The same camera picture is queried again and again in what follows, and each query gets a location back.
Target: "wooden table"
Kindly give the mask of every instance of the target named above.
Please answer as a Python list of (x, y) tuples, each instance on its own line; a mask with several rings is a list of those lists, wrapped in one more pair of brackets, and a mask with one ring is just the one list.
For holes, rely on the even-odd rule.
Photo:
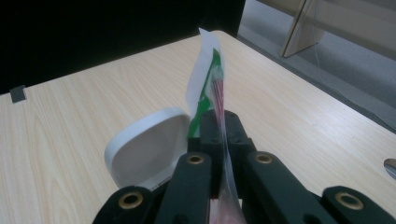
[[(236, 39), (225, 57), (225, 107), (259, 150), (276, 154), (311, 191), (342, 185), (396, 217), (396, 135)], [(117, 190), (104, 150), (113, 135), (185, 93), (199, 36), (0, 96), (0, 222), (90, 223)]]

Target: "white plastic lid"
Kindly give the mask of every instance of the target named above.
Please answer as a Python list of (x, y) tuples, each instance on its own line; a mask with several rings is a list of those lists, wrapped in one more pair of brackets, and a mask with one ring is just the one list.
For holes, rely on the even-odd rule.
[(156, 189), (168, 180), (187, 152), (190, 117), (178, 107), (155, 112), (131, 124), (107, 144), (107, 170), (119, 188)]

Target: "light wood tabletop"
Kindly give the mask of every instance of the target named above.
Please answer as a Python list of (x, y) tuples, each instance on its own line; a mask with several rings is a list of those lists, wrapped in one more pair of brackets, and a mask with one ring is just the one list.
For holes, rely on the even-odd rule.
[[(321, 195), (346, 186), (396, 217), (396, 135), (223, 32), (225, 108), (258, 150), (277, 155)], [(106, 169), (112, 136), (168, 106), (187, 112), (196, 36), (0, 96), (0, 222), (90, 223), (118, 188)]]

